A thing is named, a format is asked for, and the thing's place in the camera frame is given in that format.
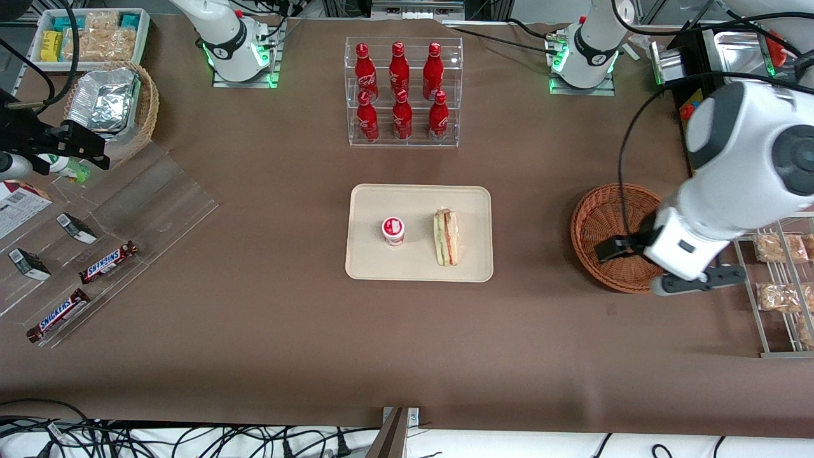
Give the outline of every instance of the brown table surface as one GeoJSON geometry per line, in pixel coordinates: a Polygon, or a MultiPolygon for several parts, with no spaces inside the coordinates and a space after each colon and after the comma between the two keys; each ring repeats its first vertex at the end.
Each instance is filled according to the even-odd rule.
{"type": "MultiPolygon", "coordinates": [[[[459,33],[310,20],[286,42],[279,88],[224,90],[210,87],[189,20],[155,18],[155,140],[221,207],[55,349],[0,320],[0,398],[52,397],[92,418],[375,425],[398,404],[436,428],[814,435],[814,361],[757,358],[743,288],[612,293],[571,249],[575,203],[614,181],[622,133],[652,89],[647,59],[620,58],[615,97],[552,96],[540,53],[464,35],[460,148],[377,151],[348,146],[348,35],[459,33]],[[359,183],[486,187],[492,279],[348,278],[359,183]]],[[[27,72],[18,96],[44,91],[27,72]]],[[[662,195],[687,178],[671,99],[641,119],[627,170],[662,195]]]]}

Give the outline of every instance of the brown wicker basket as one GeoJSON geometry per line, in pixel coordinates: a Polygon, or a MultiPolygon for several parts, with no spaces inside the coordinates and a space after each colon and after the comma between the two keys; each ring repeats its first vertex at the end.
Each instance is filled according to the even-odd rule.
{"type": "MultiPolygon", "coordinates": [[[[132,140],[125,144],[108,143],[105,147],[105,154],[114,161],[125,161],[132,155],[139,152],[151,140],[155,122],[158,119],[158,89],[150,78],[150,74],[140,65],[121,60],[116,62],[106,62],[102,70],[115,70],[117,68],[129,68],[139,74],[142,78],[142,89],[138,95],[138,106],[136,111],[136,126],[138,132],[132,140]]],[[[68,104],[65,106],[65,117],[71,109],[73,96],[77,93],[77,84],[68,93],[68,104]]]]}
{"type": "MultiPolygon", "coordinates": [[[[628,202],[628,217],[632,231],[641,220],[657,209],[661,197],[635,184],[624,185],[628,202]]],[[[594,252],[597,244],[618,234],[624,234],[619,184],[595,187],[576,205],[571,217],[571,243],[577,257],[591,275],[607,286],[623,293],[648,293],[650,281],[664,270],[638,256],[620,258],[600,264],[594,252]]]]}

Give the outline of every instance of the clear acrylic shelf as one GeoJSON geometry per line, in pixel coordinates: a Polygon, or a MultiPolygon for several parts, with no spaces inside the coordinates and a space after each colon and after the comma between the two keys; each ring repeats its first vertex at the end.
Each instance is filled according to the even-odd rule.
{"type": "Polygon", "coordinates": [[[58,178],[44,190],[52,204],[0,240],[0,319],[20,325],[20,339],[77,288],[90,297],[78,314],[37,344],[57,346],[99,308],[144,272],[169,247],[210,214],[215,201],[155,143],[110,170],[94,169],[82,185],[58,178]],[[98,239],[84,244],[56,222],[67,212],[82,220],[98,239]],[[128,240],[138,254],[90,284],[79,272],[128,240]],[[8,253],[35,253],[51,273],[45,281],[20,274],[8,253]]]}
{"type": "Polygon", "coordinates": [[[407,38],[407,37],[348,37],[345,41],[345,100],[348,106],[348,141],[353,146],[377,148],[422,147],[454,148],[461,140],[461,99],[463,92],[463,39],[462,38],[407,38]],[[390,60],[393,42],[405,45],[405,58],[409,63],[410,86],[409,104],[413,107],[413,136],[399,140],[393,134],[393,105],[395,98],[390,89],[390,60]],[[444,63],[442,89],[447,93],[449,121],[446,137],[442,143],[433,143],[427,135],[429,131],[430,107],[432,102],[422,96],[423,69],[427,61],[427,48],[430,43],[441,45],[441,61],[444,63]],[[359,129],[356,116],[358,107],[356,46],[365,43],[370,50],[370,59],[376,66],[376,81],[379,84],[379,98],[373,102],[379,119],[379,139],[368,143],[359,129]]]}

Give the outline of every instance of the red aluminum bottle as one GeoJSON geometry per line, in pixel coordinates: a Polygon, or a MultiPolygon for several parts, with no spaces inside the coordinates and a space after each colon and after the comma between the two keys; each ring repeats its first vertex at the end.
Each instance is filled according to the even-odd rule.
{"type": "Polygon", "coordinates": [[[444,63],[441,62],[441,45],[430,43],[430,56],[424,64],[424,99],[433,100],[436,91],[441,89],[444,81],[444,63]]]}
{"type": "Polygon", "coordinates": [[[407,102],[407,91],[396,93],[396,105],[393,106],[393,134],[399,140],[409,139],[413,135],[413,107],[407,102]]]}
{"type": "Polygon", "coordinates": [[[449,108],[447,108],[447,93],[439,90],[435,93],[435,103],[430,107],[430,141],[442,143],[447,135],[447,120],[449,118],[449,108]]]}
{"type": "Polygon", "coordinates": [[[393,58],[390,60],[390,88],[393,94],[400,90],[409,93],[409,64],[405,58],[405,45],[402,42],[393,43],[393,58]]]}
{"type": "Polygon", "coordinates": [[[379,138],[379,119],[376,117],[376,108],[370,104],[370,96],[367,92],[359,93],[359,108],[357,108],[357,118],[359,118],[359,129],[363,140],[372,143],[379,138]]]}
{"type": "Polygon", "coordinates": [[[370,52],[365,43],[357,45],[357,81],[359,91],[366,92],[370,96],[370,101],[375,102],[379,98],[379,86],[376,85],[376,66],[370,60],[370,52]]]}

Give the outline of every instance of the beige tray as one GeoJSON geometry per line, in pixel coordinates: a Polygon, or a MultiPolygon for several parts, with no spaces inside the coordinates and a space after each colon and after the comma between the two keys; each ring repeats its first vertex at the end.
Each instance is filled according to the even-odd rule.
{"type": "Polygon", "coordinates": [[[475,186],[360,184],[351,192],[345,271],[356,280],[464,281],[492,278],[492,198],[475,186]],[[447,207],[457,212],[457,266],[435,260],[432,217],[447,207]],[[382,221],[397,216],[405,242],[384,243],[382,221]]]}

